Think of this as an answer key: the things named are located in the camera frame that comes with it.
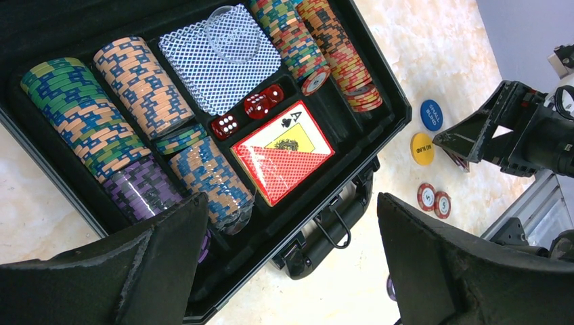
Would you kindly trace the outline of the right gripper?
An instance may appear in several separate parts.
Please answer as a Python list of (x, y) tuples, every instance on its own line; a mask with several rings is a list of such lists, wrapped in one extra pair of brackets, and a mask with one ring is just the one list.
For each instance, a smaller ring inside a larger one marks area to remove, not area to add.
[[(471, 163), (486, 160), (503, 173), (530, 177), (540, 169), (573, 176), (573, 86), (542, 93), (503, 81), (484, 108), (440, 132), (434, 145)], [(509, 132), (495, 136), (498, 127)]]

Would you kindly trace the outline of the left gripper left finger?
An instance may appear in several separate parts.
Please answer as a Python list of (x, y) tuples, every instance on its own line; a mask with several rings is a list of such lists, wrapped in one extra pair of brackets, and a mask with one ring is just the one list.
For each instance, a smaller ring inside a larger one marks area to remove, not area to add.
[(181, 324), (207, 226), (195, 194), (42, 261), (1, 266), (2, 324)]

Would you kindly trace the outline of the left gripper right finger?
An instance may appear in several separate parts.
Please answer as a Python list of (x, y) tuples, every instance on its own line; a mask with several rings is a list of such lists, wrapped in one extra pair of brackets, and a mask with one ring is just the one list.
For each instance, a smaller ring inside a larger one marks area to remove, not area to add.
[(573, 264), (502, 246), (380, 193), (400, 324), (572, 324)]

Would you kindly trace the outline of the red black triangle marker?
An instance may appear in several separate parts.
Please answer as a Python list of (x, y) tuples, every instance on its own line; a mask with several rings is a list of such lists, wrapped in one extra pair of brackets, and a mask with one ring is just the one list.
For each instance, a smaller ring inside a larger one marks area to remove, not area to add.
[(464, 173), (470, 172), (470, 163), (467, 160), (448, 151), (445, 151), (445, 153)]

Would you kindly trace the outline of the blue round button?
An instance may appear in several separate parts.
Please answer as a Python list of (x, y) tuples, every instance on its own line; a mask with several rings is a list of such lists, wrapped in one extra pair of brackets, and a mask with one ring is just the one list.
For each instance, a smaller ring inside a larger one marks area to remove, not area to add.
[(434, 100), (425, 100), (421, 103), (420, 118), (429, 131), (438, 131), (443, 126), (443, 111)]

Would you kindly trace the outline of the yellow round button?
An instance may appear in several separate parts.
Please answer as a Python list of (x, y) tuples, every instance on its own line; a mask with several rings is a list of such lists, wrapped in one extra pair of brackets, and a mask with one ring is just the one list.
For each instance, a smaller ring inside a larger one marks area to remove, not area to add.
[(419, 132), (413, 135), (410, 151), (414, 161), (421, 166), (430, 165), (435, 158), (435, 147), (429, 135)]

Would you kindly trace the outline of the red playing card box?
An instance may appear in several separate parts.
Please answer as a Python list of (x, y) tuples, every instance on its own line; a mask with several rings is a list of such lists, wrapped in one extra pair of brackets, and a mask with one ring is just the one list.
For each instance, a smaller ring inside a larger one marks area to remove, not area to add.
[(335, 154), (302, 100), (293, 103), (230, 150), (270, 207)]

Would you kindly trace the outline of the black poker set case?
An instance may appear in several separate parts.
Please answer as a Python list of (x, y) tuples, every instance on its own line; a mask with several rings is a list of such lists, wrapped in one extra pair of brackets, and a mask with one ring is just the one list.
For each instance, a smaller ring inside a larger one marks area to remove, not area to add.
[(352, 1), (2, 1), (1, 122), (100, 241), (1, 266), (2, 324), (205, 324), (412, 117)]

